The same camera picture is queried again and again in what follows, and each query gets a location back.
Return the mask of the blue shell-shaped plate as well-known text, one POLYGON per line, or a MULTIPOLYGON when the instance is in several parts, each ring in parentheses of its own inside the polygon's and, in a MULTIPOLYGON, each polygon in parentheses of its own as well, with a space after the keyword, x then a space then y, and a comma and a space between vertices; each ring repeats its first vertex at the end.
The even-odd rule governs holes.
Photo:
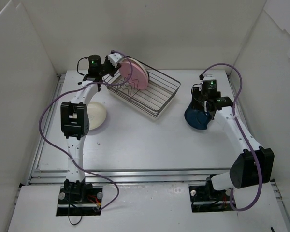
POLYGON ((197 130, 206 130, 211 121, 209 113, 194 108, 192 103, 185 110, 184 118, 191 127, 197 130))

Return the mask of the pink plate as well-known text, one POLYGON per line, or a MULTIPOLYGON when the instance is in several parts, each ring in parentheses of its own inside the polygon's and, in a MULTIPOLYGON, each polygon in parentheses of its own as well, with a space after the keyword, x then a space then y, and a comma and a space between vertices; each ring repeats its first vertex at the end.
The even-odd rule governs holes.
POLYGON ((133 58, 125 58, 122 61, 119 73, 132 87, 138 90, 144 90, 148 86, 149 76, 145 67, 133 58))

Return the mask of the cream plate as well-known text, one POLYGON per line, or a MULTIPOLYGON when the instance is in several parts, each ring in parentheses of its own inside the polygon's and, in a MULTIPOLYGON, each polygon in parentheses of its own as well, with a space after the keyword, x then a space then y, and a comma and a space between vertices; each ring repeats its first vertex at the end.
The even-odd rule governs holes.
POLYGON ((89 118, 89 130, 95 130, 101 126, 107 117, 106 108, 99 102, 91 101, 87 106, 89 118))
POLYGON ((149 83, 149 74, 145 66, 134 58, 129 58, 133 65, 132 77, 129 83, 137 89, 146 89, 149 83))

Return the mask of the black wire dish rack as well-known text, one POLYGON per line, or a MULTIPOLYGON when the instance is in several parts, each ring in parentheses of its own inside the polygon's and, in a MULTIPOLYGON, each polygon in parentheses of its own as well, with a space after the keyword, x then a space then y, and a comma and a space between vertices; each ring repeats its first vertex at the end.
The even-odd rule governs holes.
POLYGON ((120 75, 119 71, 114 76, 107 75, 103 79, 111 84, 107 89, 112 95, 147 117, 156 120, 170 105, 181 83, 143 62, 141 63, 145 66, 149 74, 149 83, 144 90, 138 90, 132 87, 120 75))

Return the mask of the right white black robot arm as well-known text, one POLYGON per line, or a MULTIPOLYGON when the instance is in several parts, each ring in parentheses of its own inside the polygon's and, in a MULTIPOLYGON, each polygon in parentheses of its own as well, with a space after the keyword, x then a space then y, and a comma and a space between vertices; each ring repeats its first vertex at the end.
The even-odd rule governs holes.
POLYGON ((241 119, 235 114, 233 101, 217 90, 215 79, 203 80, 191 88, 192 126, 199 130, 207 129, 210 121, 218 123, 228 136, 236 154, 236 160, 226 173, 211 177, 211 183, 205 185, 207 198, 217 198, 222 190, 241 189, 271 179, 274 153, 263 148, 250 134, 241 119))

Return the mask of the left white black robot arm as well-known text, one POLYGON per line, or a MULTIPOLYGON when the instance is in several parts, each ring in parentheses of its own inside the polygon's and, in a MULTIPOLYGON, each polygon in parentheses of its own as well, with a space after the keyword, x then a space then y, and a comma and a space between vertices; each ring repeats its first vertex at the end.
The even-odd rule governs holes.
POLYGON ((81 90, 68 102, 60 106, 61 131, 66 138, 69 161, 68 172, 64 188, 70 189, 70 198, 76 203, 83 202, 87 197, 87 190, 81 187, 85 182, 83 171, 83 148, 85 137, 89 132, 89 117, 87 105, 92 97, 101 89, 103 77, 114 76, 120 68, 124 57, 119 53, 111 53, 101 62, 99 55, 84 57, 88 60, 87 74, 82 74, 83 79, 78 83, 81 90))

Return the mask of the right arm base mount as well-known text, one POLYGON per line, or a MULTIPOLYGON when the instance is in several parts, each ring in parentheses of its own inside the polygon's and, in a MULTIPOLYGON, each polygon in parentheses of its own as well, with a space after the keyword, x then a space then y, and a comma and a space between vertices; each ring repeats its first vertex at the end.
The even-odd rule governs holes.
POLYGON ((193 213, 232 211, 226 190, 214 190, 209 184, 190 185, 188 188, 193 213))

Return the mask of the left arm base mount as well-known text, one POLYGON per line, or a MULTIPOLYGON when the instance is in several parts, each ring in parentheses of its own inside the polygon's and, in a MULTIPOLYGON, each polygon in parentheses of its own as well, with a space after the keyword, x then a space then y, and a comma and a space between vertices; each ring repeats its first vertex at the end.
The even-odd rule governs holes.
POLYGON ((83 195, 60 189, 57 204, 57 217, 63 216, 99 216, 103 198, 103 188, 88 187, 83 195))

